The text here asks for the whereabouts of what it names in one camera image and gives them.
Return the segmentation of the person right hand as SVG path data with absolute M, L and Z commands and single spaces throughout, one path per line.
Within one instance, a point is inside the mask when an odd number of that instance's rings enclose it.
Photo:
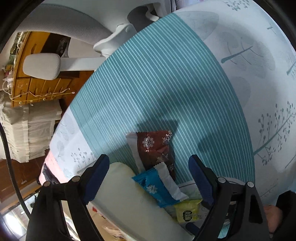
M 274 205 L 264 206 L 263 208 L 266 214 L 269 232 L 274 233 L 281 223 L 282 211 Z

